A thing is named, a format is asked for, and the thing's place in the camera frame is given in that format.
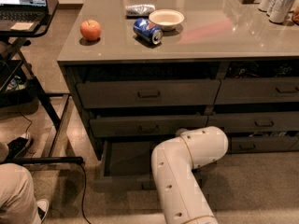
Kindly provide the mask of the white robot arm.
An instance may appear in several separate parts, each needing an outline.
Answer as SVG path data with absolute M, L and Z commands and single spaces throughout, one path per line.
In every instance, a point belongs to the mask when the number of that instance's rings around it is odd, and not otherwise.
M 166 224 L 219 224 L 192 171 L 221 159 L 228 138 L 219 128 L 178 131 L 151 154 L 151 170 Z

